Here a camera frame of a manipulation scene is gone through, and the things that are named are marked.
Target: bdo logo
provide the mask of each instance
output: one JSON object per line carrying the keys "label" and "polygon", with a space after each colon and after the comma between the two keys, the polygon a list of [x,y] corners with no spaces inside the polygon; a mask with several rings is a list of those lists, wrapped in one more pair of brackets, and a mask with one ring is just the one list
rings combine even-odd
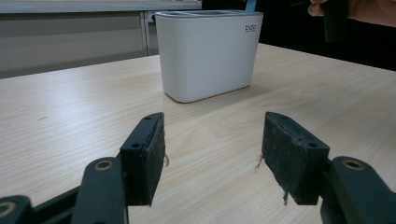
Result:
{"label": "bdo logo", "polygon": [[256,31],[256,25],[251,24],[251,25],[246,25],[245,26],[245,32],[255,32]]}

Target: person's hand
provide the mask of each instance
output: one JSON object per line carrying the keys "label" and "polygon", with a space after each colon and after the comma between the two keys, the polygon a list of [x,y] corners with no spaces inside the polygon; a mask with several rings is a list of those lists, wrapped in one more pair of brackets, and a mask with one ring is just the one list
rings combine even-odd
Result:
{"label": "person's hand", "polygon": [[[323,16],[323,4],[327,1],[329,0],[311,0],[308,13],[314,17]],[[396,27],[396,0],[348,0],[348,17]]]}

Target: table surface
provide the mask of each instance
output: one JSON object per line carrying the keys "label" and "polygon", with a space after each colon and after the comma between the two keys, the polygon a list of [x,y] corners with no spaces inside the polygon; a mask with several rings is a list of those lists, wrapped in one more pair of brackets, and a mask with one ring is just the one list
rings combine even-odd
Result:
{"label": "table surface", "polygon": [[33,205],[79,185],[116,156],[140,119],[164,112],[170,164],[131,223],[320,223],[319,206],[283,204],[256,168],[264,113],[287,115],[370,163],[396,190],[396,73],[259,45],[251,85],[190,104],[163,92],[159,56],[0,80],[0,197]]}

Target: white container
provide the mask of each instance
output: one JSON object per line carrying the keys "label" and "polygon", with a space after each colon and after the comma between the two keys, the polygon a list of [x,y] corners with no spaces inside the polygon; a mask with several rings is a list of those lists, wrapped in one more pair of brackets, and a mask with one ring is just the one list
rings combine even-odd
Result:
{"label": "white container", "polygon": [[250,84],[262,13],[238,10],[155,14],[163,90],[188,103]]}

